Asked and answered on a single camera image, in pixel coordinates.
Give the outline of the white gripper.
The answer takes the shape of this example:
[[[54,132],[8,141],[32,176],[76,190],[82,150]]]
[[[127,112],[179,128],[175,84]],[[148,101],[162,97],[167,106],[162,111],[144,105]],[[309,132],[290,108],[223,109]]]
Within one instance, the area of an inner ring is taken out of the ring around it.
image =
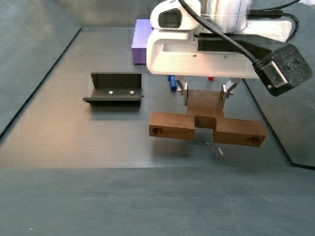
[[[238,77],[222,86],[222,99],[226,100],[234,94],[240,78],[258,78],[252,63],[240,53],[199,51],[194,33],[202,32],[202,27],[190,17],[184,17],[183,22],[183,29],[163,29],[158,17],[150,18],[147,68],[152,74],[175,75],[183,104],[188,101],[188,83],[183,76]]]

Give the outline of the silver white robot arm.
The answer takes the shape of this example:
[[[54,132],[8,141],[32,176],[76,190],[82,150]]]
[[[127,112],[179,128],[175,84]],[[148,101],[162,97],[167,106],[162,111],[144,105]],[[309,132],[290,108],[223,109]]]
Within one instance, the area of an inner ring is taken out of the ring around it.
[[[250,15],[252,0],[164,0],[150,15],[147,68],[154,74],[259,79],[278,96],[293,88],[281,55],[291,23]]]

